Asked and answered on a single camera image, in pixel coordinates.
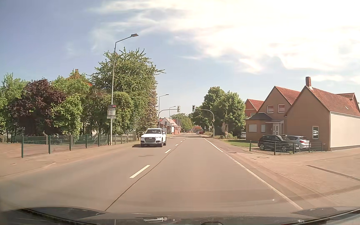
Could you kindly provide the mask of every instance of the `sign board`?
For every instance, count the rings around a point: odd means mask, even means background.
[[[116,119],[116,105],[108,105],[107,119]]]

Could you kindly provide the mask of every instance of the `white front door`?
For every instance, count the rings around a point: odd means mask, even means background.
[[[273,135],[279,135],[280,134],[280,124],[274,123],[273,124]]]

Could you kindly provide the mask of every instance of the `lawn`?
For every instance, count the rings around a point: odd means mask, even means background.
[[[223,141],[226,141],[227,143],[234,145],[234,146],[239,146],[239,147],[244,147],[244,148],[249,148],[250,147],[250,142],[246,141],[245,139],[225,139]],[[256,147],[257,144],[252,143],[251,147]]]

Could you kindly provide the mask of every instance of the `asphalt road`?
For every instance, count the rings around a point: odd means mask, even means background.
[[[195,134],[0,180],[0,207],[292,212],[294,202]]]

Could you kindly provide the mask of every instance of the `dark red tree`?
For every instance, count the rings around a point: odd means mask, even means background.
[[[66,99],[65,93],[55,89],[47,79],[28,83],[20,98],[9,108],[18,127],[24,128],[26,136],[61,135],[62,131],[53,125],[53,105]]]

